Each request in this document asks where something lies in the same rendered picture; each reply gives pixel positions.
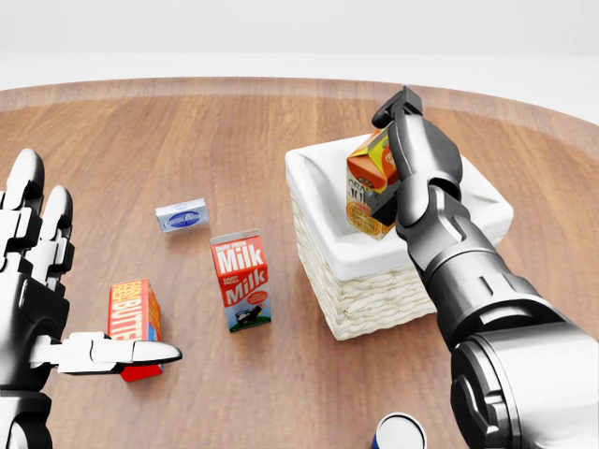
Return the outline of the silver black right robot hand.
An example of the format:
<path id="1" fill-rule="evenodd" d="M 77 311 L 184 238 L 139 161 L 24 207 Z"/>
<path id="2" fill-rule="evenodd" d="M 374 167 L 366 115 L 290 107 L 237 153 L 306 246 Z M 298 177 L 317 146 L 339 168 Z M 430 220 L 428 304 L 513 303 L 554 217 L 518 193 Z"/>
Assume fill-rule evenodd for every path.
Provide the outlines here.
<path id="1" fill-rule="evenodd" d="M 423 118 L 421 98 L 405 86 L 375 112 L 373 125 L 387 132 L 398 179 L 381 194 L 370 191 L 366 204 L 383 225 L 415 224 L 429 206 L 429 186 L 460 201 L 462 162 L 456 144 Z"/>

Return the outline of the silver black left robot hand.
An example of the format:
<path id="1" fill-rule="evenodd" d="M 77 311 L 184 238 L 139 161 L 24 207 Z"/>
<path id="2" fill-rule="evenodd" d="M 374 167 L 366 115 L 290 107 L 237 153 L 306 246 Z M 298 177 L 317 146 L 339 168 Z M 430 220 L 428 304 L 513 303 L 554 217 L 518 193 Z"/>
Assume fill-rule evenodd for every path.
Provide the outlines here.
<path id="1" fill-rule="evenodd" d="M 0 388 L 38 392 L 51 369 L 113 374 L 182 359 L 164 342 L 112 340 L 102 332 L 62 336 L 69 303 L 60 280 L 74 258 L 73 201 L 60 185 L 44 196 L 44 180 L 42 159 L 25 149 L 0 192 Z"/>

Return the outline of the blue tin with white lid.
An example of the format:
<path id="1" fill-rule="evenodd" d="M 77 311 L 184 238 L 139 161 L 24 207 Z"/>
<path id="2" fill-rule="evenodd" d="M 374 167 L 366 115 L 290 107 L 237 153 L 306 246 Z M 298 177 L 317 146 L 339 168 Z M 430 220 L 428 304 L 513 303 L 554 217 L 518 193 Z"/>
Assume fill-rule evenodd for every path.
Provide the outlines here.
<path id="1" fill-rule="evenodd" d="M 427 449 L 427 435 L 407 413 L 389 413 L 378 423 L 372 449 Z"/>

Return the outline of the white wicker basket with liner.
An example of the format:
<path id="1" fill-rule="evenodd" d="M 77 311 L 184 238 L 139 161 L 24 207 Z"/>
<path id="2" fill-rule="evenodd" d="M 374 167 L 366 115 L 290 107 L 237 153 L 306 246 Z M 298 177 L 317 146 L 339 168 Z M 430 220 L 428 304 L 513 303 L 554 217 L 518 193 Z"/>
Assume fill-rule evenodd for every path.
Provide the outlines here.
<path id="1" fill-rule="evenodd" d="M 285 155 L 299 259 L 336 340 L 436 311 L 395 232 L 373 239 L 345 217 L 345 160 L 365 141 L 346 138 Z"/>

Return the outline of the red white milk carton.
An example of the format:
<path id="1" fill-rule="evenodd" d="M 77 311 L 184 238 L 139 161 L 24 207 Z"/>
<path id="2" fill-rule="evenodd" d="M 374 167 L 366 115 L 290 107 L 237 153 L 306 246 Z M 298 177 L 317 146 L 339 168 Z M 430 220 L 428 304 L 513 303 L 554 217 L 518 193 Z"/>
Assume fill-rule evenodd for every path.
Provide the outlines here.
<path id="1" fill-rule="evenodd" d="M 230 332 L 271 320 L 269 273 L 258 228 L 210 240 Z"/>

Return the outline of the orange juice carton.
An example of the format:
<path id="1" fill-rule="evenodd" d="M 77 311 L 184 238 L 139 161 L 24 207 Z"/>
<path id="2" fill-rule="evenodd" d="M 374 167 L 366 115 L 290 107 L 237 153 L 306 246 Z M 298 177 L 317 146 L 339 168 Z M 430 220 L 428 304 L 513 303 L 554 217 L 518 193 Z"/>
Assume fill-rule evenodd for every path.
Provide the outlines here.
<path id="1" fill-rule="evenodd" d="M 346 218 L 355 229 L 377 240 L 390 230 L 370 215 L 366 194 L 381 194 L 398 179 L 387 129 L 376 130 L 346 159 Z"/>

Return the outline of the orange red butter box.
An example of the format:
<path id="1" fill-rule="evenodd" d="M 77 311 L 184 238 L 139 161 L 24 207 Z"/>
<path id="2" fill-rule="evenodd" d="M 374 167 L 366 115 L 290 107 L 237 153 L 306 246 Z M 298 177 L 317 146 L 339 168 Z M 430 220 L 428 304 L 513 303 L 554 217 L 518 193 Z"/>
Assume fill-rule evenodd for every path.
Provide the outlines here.
<path id="1" fill-rule="evenodd" d="M 161 341 L 160 307 L 147 278 L 110 287 L 107 329 L 113 340 Z"/>

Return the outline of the small silver blue cheese box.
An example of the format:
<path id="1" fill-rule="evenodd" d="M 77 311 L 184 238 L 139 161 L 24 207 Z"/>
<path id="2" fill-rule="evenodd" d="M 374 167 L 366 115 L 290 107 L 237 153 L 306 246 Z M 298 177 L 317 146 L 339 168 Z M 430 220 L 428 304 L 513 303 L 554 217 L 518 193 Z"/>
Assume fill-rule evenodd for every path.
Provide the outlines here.
<path id="1" fill-rule="evenodd" d="M 204 198 L 156 208 L 155 216 L 163 233 L 203 225 L 210 220 Z"/>

